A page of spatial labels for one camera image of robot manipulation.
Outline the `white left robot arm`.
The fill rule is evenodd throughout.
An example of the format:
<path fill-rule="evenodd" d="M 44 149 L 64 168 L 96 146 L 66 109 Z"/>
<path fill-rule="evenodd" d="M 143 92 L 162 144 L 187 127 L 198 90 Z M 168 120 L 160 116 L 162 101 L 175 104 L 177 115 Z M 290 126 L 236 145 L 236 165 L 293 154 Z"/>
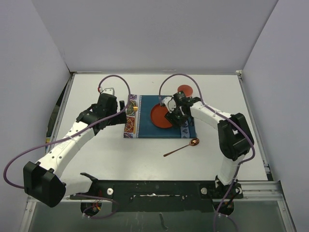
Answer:
<path fill-rule="evenodd" d="M 113 88 L 99 89 L 97 103 L 81 112 L 64 141 L 58 143 L 36 163 L 29 161 L 23 168 L 24 191 L 49 207 L 55 207 L 66 197 L 82 193 L 92 199 L 98 186 L 86 180 L 61 179 L 61 176 L 80 149 L 107 126 L 126 123 L 125 102 L 117 101 Z"/>

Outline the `pink plastic cup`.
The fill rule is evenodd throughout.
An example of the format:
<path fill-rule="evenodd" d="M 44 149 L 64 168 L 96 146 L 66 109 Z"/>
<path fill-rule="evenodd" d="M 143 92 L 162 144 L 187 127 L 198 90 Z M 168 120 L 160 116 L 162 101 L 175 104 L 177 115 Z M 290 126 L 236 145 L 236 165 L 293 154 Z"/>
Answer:
<path fill-rule="evenodd" d="M 192 94 L 193 94 L 193 89 L 192 89 L 192 87 L 189 86 L 189 85 L 180 85 L 180 86 L 177 88 L 177 91 L 178 91 L 178 92 L 183 91 L 183 93 L 185 94 L 186 97 L 191 97 Z"/>

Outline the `copper spoon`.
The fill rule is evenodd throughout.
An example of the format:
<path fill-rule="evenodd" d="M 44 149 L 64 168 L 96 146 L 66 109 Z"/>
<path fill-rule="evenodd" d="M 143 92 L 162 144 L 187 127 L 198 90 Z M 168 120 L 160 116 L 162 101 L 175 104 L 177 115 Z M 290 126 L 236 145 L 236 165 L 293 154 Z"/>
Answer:
<path fill-rule="evenodd" d="M 171 155 L 171 154 L 173 154 L 173 153 L 175 153 L 175 152 L 177 152 L 177 151 L 179 151 L 179 150 L 181 150 L 181 149 L 184 149 L 184 148 L 186 148 L 186 147 L 189 147 L 189 146 L 196 146 L 196 145 L 199 144 L 199 142 L 200 142 L 200 140 L 199 140 L 198 138 L 194 138 L 194 139 L 192 139 L 192 140 L 189 142 L 189 144 L 187 144 L 187 145 L 185 145 L 185 146 L 182 146 L 182 147 L 180 147 L 180 148 L 178 148 L 178 149 L 175 149 L 175 150 L 173 150 L 173 151 L 170 151 L 170 152 L 164 154 L 163 157 L 167 157 L 167 156 L 169 156 L 169 155 Z"/>

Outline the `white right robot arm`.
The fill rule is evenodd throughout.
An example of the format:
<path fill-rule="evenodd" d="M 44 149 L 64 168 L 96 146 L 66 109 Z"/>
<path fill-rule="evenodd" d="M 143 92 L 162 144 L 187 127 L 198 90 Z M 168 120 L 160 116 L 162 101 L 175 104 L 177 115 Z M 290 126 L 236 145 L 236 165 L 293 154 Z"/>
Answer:
<path fill-rule="evenodd" d="M 183 91 L 172 97 L 159 98 L 167 109 L 165 118 L 174 127 L 184 127 L 189 121 L 199 119 L 218 132 L 219 148 L 224 158 L 215 185 L 215 192 L 225 198 L 232 192 L 239 164 L 254 148 L 254 140 L 245 116 L 229 114 L 204 104 L 199 97 L 187 97 Z"/>

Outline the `copper fork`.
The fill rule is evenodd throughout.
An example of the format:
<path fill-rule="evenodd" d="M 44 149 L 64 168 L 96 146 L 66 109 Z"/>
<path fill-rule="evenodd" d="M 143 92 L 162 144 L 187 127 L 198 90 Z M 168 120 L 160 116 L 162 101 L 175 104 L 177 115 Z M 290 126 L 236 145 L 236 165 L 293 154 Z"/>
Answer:
<path fill-rule="evenodd" d="M 136 127 L 137 127 L 137 113 L 138 113 L 138 107 L 134 106 L 133 107 L 133 111 L 134 111 L 134 128 L 133 128 L 133 134 L 136 133 Z"/>

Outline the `blue patterned placemat cloth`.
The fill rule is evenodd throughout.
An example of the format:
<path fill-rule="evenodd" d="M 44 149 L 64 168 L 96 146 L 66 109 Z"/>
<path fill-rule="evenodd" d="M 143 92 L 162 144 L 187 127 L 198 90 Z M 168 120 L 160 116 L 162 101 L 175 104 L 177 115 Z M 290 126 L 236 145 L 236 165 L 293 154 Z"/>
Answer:
<path fill-rule="evenodd" d="M 185 127 L 172 127 L 162 129 L 155 126 L 151 122 L 151 109 L 159 103 L 157 95 L 130 95 L 130 104 L 126 109 L 127 123 L 125 125 L 123 137 L 124 138 L 160 138 L 160 139 L 189 139 L 196 137 L 196 130 L 194 124 Z M 136 133 L 133 134 L 134 128 L 134 111 L 133 107 L 138 107 L 137 113 L 137 127 Z"/>

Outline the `red round plate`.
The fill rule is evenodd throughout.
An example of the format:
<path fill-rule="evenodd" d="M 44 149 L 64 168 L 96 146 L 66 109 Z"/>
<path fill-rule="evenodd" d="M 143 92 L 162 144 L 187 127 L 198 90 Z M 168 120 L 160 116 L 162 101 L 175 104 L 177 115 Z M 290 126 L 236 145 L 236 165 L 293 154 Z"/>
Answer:
<path fill-rule="evenodd" d="M 151 122 L 162 129 L 172 128 L 172 124 L 165 118 L 168 110 L 165 106 L 161 106 L 159 103 L 156 104 L 150 113 Z"/>

